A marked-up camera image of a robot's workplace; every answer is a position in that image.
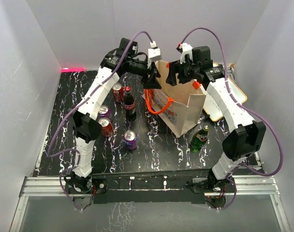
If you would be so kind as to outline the beige canvas bag orange handles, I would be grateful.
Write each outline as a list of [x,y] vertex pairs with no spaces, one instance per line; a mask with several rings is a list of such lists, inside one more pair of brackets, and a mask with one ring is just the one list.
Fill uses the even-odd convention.
[[143,99],[150,113],[160,116],[176,137],[187,133],[198,124],[206,94],[198,82],[171,86],[166,83],[169,74],[169,63],[163,60],[156,62],[160,73],[161,89],[145,89]]

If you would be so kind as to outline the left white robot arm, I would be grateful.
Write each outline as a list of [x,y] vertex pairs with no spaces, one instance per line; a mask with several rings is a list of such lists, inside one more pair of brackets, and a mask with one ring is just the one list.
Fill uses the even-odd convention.
[[124,73],[132,73],[142,77],[141,83],[145,89],[161,88],[157,80],[160,74],[155,62],[162,57],[156,42],[150,43],[146,61],[136,59],[137,46],[137,42],[123,38],[119,48],[107,53],[100,63],[90,89],[78,108],[71,113],[77,152],[74,169],[66,183],[76,187],[82,193],[90,191],[92,187],[93,146],[102,132],[102,127],[97,120],[98,112],[106,96],[112,91],[113,85]]

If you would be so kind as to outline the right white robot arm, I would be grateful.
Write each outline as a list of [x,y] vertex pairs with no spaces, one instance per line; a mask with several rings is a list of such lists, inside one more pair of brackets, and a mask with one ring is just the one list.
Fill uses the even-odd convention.
[[199,183],[201,188],[218,192],[229,182],[234,169],[260,149],[266,126],[261,121],[256,122],[233,100],[226,66],[213,65],[208,46],[193,48],[181,43],[177,50],[181,57],[170,62],[166,83],[176,86],[197,80],[217,104],[230,131],[222,143],[223,154],[219,161],[209,170],[207,179]]

